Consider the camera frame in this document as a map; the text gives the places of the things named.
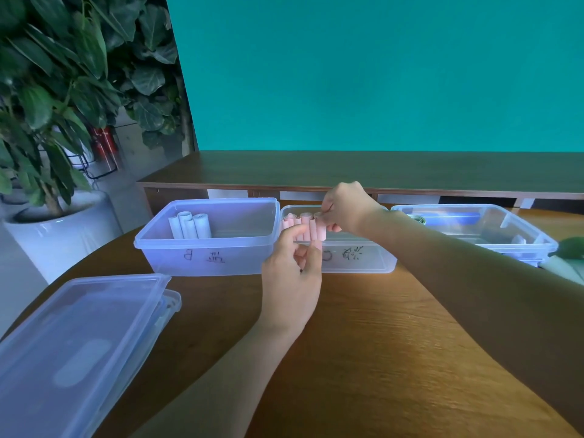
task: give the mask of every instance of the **green backdrop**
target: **green backdrop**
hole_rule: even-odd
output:
[[[584,0],[168,4],[202,150],[584,150]]]

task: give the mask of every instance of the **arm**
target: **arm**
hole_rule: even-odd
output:
[[[323,202],[324,220],[380,244],[471,337],[584,433],[584,287],[388,212],[358,183]]]
[[[283,231],[263,264],[262,312],[252,329],[134,436],[245,435],[267,383],[317,305],[322,244],[293,241],[307,229]]]

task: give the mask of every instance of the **wood grain surface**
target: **wood grain surface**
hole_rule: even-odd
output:
[[[143,187],[327,190],[584,199],[584,152],[202,151],[143,178]]]
[[[520,216],[558,240],[584,234],[581,215],[522,210]],[[67,280],[150,273],[133,247],[136,232],[72,267],[13,328]],[[259,315],[258,275],[175,277],[168,287],[180,292],[183,307],[96,437],[128,436],[196,381]],[[323,276],[317,309],[268,384],[247,436],[579,435],[398,264],[390,274]]]

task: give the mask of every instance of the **hand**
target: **hand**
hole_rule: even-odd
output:
[[[282,231],[273,254],[262,265],[262,313],[258,323],[299,335],[312,316],[321,292],[322,242],[294,243],[308,231],[300,224]]]
[[[320,220],[334,232],[343,229],[357,236],[365,236],[363,229],[367,219],[386,210],[367,195],[357,181],[339,183],[326,193]]]

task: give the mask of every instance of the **clear plastic box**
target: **clear plastic box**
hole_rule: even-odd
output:
[[[426,226],[537,266],[558,242],[533,224],[494,204],[420,204],[391,210],[424,217]]]
[[[2,437],[95,431],[180,308],[180,296],[165,291],[169,280],[160,274],[71,280],[4,339]]]
[[[182,211],[209,216],[212,238],[173,239],[168,218]],[[262,271],[278,236],[280,203],[275,198],[172,201],[136,235],[154,272],[203,277]]]
[[[316,213],[320,209],[318,205],[285,206],[279,221],[289,213]],[[322,271],[326,273],[389,273],[397,263],[397,259],[379,244],[348,232],[327,232],[322,247]]]

